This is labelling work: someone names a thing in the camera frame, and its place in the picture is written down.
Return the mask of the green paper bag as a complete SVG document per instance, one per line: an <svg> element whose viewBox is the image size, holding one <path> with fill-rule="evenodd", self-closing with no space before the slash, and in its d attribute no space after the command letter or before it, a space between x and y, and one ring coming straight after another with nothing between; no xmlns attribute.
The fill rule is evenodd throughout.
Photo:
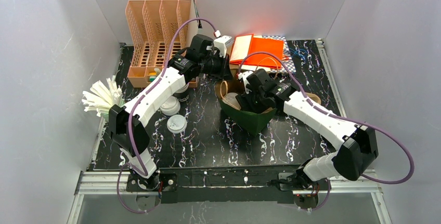
<svg viewBox="0 0 441 224"><path fill-rule="evenodd" d="M244 92L244 85L238 80L216 82L214 90L222 111L252 136L261 132L276 114L277 109L274 108L268 108L262 113L254 113L238 110L238 108L223 102L227 93L240 95Z"/></svg>

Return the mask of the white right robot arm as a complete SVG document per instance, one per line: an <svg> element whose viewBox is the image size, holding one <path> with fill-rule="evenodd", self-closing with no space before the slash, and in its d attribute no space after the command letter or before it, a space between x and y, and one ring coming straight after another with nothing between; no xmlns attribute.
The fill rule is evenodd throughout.
<svg viewBox="0 0 441 224"><path fill-rule="evenodd" d="M303 163L294 181L312 183L343 176L356 181L378 157L375 131L366 125L341 120L320 104L302 94L294 81L278 82L264 69L238 74L244 92L238 95L241 109L261 113L267 108L295 117L323 136L335 152Z"/></svg>

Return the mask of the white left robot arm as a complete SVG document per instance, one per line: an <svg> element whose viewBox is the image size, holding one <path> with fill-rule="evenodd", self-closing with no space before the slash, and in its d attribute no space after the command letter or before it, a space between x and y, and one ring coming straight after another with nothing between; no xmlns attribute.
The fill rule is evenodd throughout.
<svg viewBox="0 0 441 224"><path fill-rule="evenodd" d="M157 167L148 150L149 120L161 105L200 74L229 77L227 50L233 42L233 37L227 35L216 39L195 35L190 46L177 51L160 75L138 96L123 106L115 104L110 108L109 137L127 156L131 172L148 190L160 186Z"/></svg>

